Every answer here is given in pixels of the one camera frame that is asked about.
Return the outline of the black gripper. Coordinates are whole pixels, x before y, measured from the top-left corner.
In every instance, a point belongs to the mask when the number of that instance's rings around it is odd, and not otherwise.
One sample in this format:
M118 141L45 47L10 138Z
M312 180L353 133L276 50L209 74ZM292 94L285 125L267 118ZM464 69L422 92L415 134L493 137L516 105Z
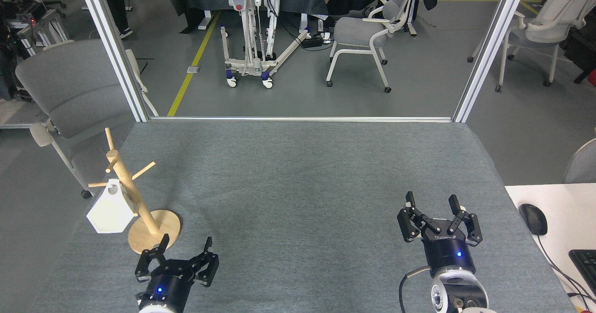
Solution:
M202 253L189 262L166 262L164 252L168 247L169 234L153 249L143 249L135 270L138 282L149 281L144 292L137 294L140 313L182 313L194 279L204 287L210 287L219 266L219 255L212 248L213 241L207 237ZM159 266L149 272L152 260Z
M447 227L448 235L440 234L439 225L416 207L412 191L406 193L405 200L404 207L397 215L404 241L412 242L425 228L432 231L421 235L427 264L430 266L430 277L434 278L442 269L451 267L475 273L476 268L468 245L475 247L483 240L477 215L462 208L457 196L452 194L449 204L454 218ZM463 232L456 232L461 222L466 226L467 236Z

